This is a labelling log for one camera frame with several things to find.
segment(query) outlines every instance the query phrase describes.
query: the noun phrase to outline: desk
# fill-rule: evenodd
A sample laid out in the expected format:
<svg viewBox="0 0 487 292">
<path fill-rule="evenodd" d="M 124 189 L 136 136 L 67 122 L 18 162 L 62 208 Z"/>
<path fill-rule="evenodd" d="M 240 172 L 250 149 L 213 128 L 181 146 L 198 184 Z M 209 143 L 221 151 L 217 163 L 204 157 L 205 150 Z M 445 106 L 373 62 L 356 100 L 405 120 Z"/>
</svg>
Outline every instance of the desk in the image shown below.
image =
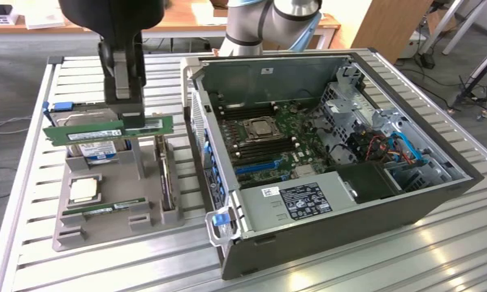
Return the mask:
<svg viewBox="0 0 487 292">
<path fill-rule="evenodd" d="M 192 4 L 208 5 L 208 0 L 172 0 L 172 6 L 165 10 L 164 19 L 158 25 L 142 30 L 142 38 L 208 38 L 224 37 L 225 25 L 206 26 L 198 23 L 192 11 Z M 324 19 L 316 29 L 320 35 L 317 49 L 326 49 L 339 23 L 330 15 Z M 0 26 L 0 41 L 58 41 L 58 40 L 94 40 L 98 35 L 87 29 L 67 21 L 65 27 L 27 30 L 21 16 L 14 26 Z"/>
<path fill-rule="evenodd" d="M 355 52 L 483 174 L 484 180 L 416 222 L 245 277 L 224 281 L 210 246 L 181 115 L 178 62 L 208 54 L 145 56 L 149 112 L 173 115 L 185 224 L 63 252 L 51 250 L 65 148 L 39 130 L 42 102 L 102 100 L 97 57 L 47 64 L 0 231 L 0 291 L 459 291 L 487 290 L 487 149 L 379 53 Z M 376 103 L 388 102 L 369 83 Z"/>
</svg>

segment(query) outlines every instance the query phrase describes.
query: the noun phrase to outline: wooden desk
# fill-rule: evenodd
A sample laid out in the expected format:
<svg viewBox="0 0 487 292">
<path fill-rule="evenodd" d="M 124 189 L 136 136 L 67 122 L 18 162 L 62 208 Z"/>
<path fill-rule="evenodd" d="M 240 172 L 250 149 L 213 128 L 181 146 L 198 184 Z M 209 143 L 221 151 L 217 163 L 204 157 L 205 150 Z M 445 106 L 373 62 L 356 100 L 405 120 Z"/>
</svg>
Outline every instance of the wooden desk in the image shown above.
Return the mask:
<svg viewBox="0 0 487 292">
<path fill-rule="evenodd" d="M 192 4 L 210 6 L 209 0 L 170 0 L 170 7 L 165 10 L 164 19 L 158 25 L 142 31 L 144 38 L 194 38 L 224 37 L 225 25 L 202 25 L 192 10 Z M 317 49 L 326 49 L 339 23 L 330 15 L 324 15 L 314 35 L 320 35 Z M 97 34 L 67 21 L 65 27 L 27 30 L 21 16 L 14 26 L 0 26 L 0 41 L 27 40 L 86 40 L 97 39 Z"/>
</svg>

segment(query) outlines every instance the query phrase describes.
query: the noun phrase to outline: silver metal frame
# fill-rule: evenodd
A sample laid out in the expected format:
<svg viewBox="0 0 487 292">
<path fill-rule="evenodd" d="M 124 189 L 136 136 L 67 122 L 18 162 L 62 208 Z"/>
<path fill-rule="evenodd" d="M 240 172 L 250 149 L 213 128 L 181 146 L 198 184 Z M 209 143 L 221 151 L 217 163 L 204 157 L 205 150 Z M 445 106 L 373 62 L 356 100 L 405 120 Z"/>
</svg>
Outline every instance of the silver metal frame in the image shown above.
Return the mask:
<svg viewBox="0 0 487 292">
<path fill-rule="evenodd" d="M 41 101 L 59 95 L 87 100 L 102 98 L 99 81 L 93 81 L 101 74 L 97 57 L 69 57 L 62 65 L 49 65 L 45 70 L 0 234 L 0 291 L 87 291 L 90 287 L 102 291 L 194 292 L 415 291 L 467 287 L 487 290 L 487 149 L 377 53 L 363 49 L 343 52 L 351 51 L 360 54 L 484 174 L 485 179 L 461 197 L 443 204 L 411 226 L 222 281 L 218 258 L 208 241 L 181 119 L 178 60 L 198 54 L 150 55 L 145 59 L 145 105 L 148 111 L 161 111 L 174 117 L 174 134 L 166 139 L 176 146 L 185 225 L 172 232 L 55 253 L 46 244 L 53 228 L 54 198 L 41 189 L 34 194 L 30 187 L 37 179 L 57 178 L 57 167 L 39 169 L 45 161 L 62 161 L 58 152 L 42 154 L 42 149 L 49 148 L 38 139 Z M 377 89 L 367 85 L 365 90 L 383 103 Z"/>
</svg>

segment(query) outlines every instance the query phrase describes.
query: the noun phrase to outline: blue cable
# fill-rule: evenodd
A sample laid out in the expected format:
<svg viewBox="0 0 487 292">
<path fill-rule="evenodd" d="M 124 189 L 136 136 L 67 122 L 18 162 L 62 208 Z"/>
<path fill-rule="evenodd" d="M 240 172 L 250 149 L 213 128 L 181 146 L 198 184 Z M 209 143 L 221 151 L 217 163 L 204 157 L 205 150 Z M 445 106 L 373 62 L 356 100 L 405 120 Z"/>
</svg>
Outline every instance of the blue cable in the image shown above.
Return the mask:
<svg viewBox="0 0 487 292">
<path fill-rule="evenodd" d="M 413 154 L 416 160 L 421 160 L 421 154 L 419 151 L 415 150 L 413 146 L 411 146 L 409 140 L 407 139 L 405 135 L 400 132 L 392 132 L 392 137 L 400 137 L 405 143 L 407 148 L 409 149 L 411 153 Z"/>
</svg>

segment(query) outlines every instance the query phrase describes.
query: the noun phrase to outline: white cable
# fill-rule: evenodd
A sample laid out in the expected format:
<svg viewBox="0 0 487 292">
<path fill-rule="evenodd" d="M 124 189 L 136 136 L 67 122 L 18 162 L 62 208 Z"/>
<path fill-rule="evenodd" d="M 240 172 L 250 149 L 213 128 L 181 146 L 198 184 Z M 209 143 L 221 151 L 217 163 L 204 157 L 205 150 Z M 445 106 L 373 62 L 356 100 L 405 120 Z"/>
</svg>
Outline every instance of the white cable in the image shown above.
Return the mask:
<svg viewBox="0 0 487 292">
<path fill-rule="evenodd" d="M 26 117 L 13 117 L 11 119 L 2 120 L 0 122 L 0 127 L 3 126 L 6 123 L 17 122 L 18 120 L 30 120 L 30 118 L 31 118 L 31 116 L 26 116 Z M 21 133 L 26 130 L 29 130 L 29 128 L 25 128 L 25 129 L 17 130 L 17 131 L 10 131 L 10 132 L 0 132 L 0 135 L 15 134 L 15 133 Z"/>
</svg>

